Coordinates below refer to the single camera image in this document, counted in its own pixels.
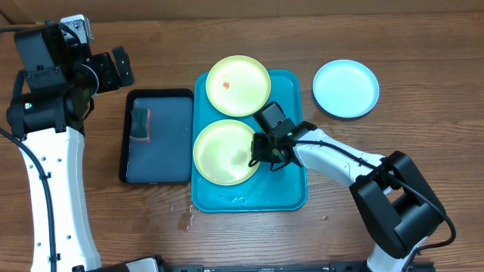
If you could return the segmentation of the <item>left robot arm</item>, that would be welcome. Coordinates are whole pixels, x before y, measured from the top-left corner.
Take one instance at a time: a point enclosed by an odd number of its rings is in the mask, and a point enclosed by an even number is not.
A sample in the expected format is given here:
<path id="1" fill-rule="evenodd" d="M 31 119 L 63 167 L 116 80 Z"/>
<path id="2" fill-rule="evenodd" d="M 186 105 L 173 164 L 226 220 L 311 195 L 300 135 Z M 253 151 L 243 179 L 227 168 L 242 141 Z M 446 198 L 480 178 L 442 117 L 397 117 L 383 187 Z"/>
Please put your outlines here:
<path id="1" fill-rule="evenodd" d="M 5 136 L 20 149 L 33 214 L 33 271 L 101 268 L 85 201 L 84 121 L 94 95 L 134 83 L 128 54 L 92 55 L 88 46 L 27 50 L 17 74 Z"/>

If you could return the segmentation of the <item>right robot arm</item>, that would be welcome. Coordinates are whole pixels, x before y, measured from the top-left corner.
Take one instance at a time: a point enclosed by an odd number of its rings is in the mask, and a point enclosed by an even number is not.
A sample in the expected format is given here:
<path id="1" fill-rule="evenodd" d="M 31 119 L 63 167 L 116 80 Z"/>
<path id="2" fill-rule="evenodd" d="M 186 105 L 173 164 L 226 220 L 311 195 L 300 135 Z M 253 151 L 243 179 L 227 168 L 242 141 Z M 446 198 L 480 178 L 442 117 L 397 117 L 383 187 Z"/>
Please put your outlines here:
<path id="1" fill-rule="evenodd" d="M 407 271 L 427 249 L 424 241 L 443 222 L 445 209 L 412 159 L 400 151 L 366 153 L 335 141 L 309 122 L 258 120 L 252 159 L 271 171 L 295 164 L 320 172 L 344 187 L 376 243 L 366 261 L 369 271 Z"/>

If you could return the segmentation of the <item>green orange sponge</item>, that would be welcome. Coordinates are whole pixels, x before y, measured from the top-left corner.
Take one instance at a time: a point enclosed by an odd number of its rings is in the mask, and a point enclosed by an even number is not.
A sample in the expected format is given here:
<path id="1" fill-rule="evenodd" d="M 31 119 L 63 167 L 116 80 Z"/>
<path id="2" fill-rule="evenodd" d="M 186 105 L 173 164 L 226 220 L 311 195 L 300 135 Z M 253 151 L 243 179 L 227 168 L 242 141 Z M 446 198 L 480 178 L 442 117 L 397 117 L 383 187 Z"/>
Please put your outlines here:
<path id="1" fill-rule="evenodd" d="M 150 109 L 133 109 L 129 137 L 134 141 L 150 141 Z"/>

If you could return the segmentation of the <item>light blue plate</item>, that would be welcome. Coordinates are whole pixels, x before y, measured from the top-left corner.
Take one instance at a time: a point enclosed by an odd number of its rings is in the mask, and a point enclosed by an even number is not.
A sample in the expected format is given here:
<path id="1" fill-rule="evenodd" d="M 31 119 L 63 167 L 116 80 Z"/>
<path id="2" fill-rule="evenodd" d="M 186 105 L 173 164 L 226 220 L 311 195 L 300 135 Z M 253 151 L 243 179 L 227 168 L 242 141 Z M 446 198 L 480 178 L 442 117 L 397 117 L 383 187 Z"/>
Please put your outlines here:
<path id="1" fill-rule="evenodd" d="M 380 96 L 374 73 L 354 60 L 333 60 L 323 65 L 312 83 L 318 105 L 341 119 L 357 119 L 372 111 Z"/>

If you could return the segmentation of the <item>yellow plate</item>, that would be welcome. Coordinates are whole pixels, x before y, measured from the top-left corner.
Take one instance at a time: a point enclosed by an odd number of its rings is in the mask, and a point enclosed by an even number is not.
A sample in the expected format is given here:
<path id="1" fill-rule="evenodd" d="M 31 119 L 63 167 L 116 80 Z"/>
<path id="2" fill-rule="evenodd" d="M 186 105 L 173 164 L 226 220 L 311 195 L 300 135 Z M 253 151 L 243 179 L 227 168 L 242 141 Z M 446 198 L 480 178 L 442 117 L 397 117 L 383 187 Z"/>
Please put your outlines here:
<path id="1" fill-rule="evenodd" d="M 245 182 L 259 167 L 249 166 L 253 135 L 254 130 L 241 121 L 223 119 L 211 123 L 194 142 L 195 168 L 216 185 L 232 186 Z"/>
<path id="2" fill-rule="evenodd" d="M 206 79 L 209 102 L 227 116 L 249 116 L 260 110 L 271 94 L 268 70 L 256 59 L 233 55 L 218 61 Z"/>

